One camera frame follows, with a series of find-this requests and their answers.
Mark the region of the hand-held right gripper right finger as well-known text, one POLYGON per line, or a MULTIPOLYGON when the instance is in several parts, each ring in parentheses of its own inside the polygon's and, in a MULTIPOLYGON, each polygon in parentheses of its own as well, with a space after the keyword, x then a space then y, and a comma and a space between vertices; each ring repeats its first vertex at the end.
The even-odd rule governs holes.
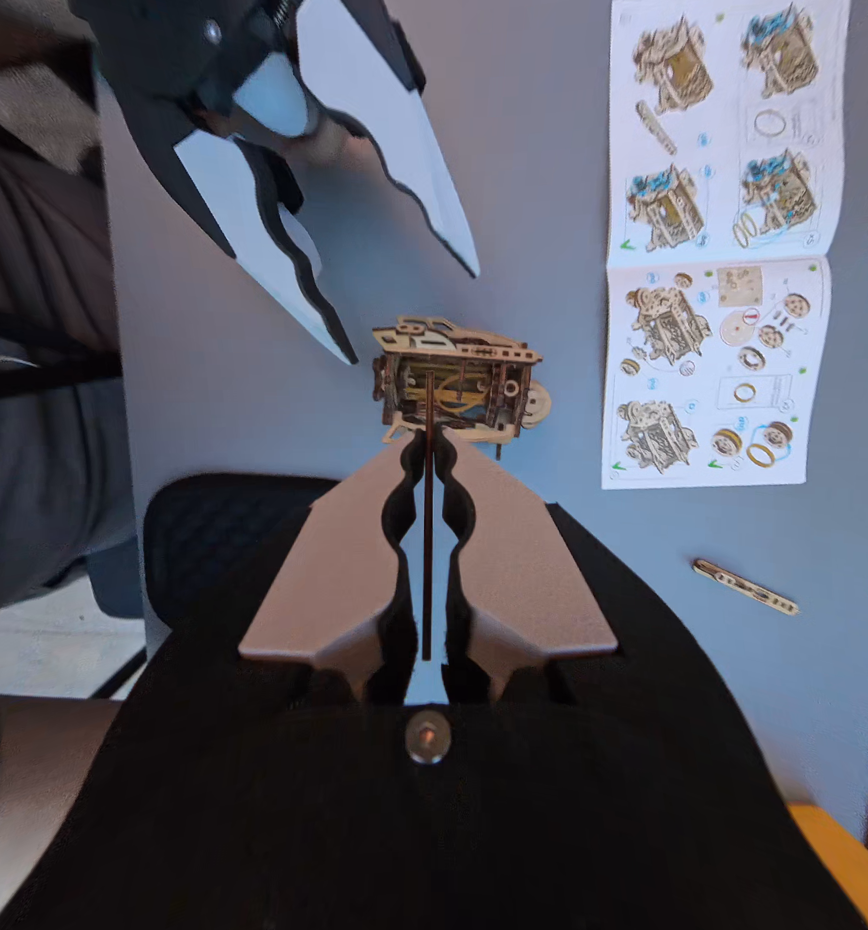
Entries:
POLYGON ((608 656, 616 635, 544 500, 459 433, 437 433, 442 518, 455 535, 445 600, 451 701, 495 701, 512 676, 608 656))

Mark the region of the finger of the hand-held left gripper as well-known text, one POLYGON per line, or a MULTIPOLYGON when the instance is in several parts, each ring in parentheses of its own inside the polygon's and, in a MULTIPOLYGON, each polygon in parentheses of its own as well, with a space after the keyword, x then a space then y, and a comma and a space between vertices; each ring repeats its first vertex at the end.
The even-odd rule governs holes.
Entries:
POLYGON ((296 215, 303 193, 273 134, 235 106, 239 129, 204 127, 191 97, 166 87, 163 57, 114 56, 114 95, 145 163, 172 201, 314 339, 348 365, 358 355, 316 280, 323 265, 296 215))
POLYGON ((299 71, 335 119, 372 142, 387 178, 472 277, 480 263, 421 98, 425 76, 384 2, 307 1, 295 15, 299 71))

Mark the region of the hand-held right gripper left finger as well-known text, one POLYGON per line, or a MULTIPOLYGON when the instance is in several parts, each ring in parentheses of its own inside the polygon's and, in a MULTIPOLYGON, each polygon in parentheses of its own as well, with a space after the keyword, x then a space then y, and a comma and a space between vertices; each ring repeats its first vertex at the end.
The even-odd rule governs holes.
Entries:
POLYGON ((423 475, 424 438, 411 434, 314 502, 240 656, 337 672, 357 698, 404 701, 418 634, 402 542, 423 475))

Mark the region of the long thin wooden strip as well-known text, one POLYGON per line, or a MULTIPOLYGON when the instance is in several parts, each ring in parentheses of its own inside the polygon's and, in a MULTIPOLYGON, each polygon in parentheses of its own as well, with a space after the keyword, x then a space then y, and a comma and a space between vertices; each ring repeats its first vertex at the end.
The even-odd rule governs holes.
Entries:
POLYGON ((435 430, 435 371, 426 372, 426 422, 425 422, 425 470, 424 470, 424 528, 423 528, 423 592, 422 592, 422 640, 421 657, 424 662, 432 658, 432 560, 433 560, 433 485, 434 430, 435 430))

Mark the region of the wooden mechanical model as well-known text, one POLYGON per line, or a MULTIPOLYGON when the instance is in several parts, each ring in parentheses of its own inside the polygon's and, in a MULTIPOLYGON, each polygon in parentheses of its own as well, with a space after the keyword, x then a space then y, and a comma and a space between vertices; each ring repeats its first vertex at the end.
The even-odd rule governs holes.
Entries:
POLYGON ((372 335, 372 398, 382 404, 386 445, 424 431, 429 419, 496 459, 523 430, 549 415, 549 391, 533 376, 542 355, 523 341, 456 325, 442 317, 400 316, 372 335))

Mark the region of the model instruction booklet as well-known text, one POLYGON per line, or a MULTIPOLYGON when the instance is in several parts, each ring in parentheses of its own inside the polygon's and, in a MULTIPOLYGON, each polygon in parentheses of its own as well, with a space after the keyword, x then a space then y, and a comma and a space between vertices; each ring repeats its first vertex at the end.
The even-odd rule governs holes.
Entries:
POLYGON ((613 3, 603 489, 805 482, 850 9, 613 3))

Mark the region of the black honeycomb cushion pad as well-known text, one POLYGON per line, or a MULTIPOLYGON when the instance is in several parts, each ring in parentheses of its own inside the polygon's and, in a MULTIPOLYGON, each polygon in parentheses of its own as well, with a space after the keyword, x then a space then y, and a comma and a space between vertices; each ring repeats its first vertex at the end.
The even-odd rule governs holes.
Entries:
POLYGON ((149 604, 172 632, 190 611, 337 481, 244 472, 189 475, 162 487, 143 523, 149 604))

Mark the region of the small perforated wooden part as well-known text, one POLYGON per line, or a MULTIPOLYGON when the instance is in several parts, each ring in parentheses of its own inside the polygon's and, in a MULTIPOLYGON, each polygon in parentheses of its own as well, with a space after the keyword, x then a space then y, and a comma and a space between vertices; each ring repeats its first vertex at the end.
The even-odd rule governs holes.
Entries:
POLYGON ((722 587, 736 591, 749 599, 769 606, 789 617, 795 617, 800 613, 799 606, 791 599, 758 585, 741 575, 721 568, 719 565, 704 559, 696 559, 692 563, 692 567, 698 575, 708 577, 719 583, 722 587))

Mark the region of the black metal bar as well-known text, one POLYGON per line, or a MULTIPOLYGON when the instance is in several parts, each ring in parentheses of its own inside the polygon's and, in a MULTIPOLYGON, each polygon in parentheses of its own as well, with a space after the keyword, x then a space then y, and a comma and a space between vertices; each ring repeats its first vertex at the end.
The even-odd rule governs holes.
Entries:
POLYGON ((89 699, 115 699, 115 695, 140 673, 141 669, 147 664, 147 660, 148 651, 144 646, 133 656, 129 657, 120 668, 117 668, 108 679, 104 680, 102 684, 91 693, 89 699))

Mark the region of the person's clothing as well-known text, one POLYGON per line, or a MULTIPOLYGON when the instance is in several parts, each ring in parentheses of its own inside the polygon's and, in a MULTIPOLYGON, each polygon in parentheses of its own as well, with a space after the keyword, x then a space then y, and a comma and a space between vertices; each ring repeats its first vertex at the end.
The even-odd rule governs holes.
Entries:
POLYGON ((105 196, 0 127, 0 609, 135 534, 105 196))

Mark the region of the orange wooden board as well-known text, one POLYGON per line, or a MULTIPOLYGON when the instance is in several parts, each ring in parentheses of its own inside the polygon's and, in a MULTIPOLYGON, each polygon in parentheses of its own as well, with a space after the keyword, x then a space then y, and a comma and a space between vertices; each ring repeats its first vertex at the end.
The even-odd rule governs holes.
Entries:
POLYGON ((789 805, 789 813, 868 923, 868 850, 818 806, 789 805))

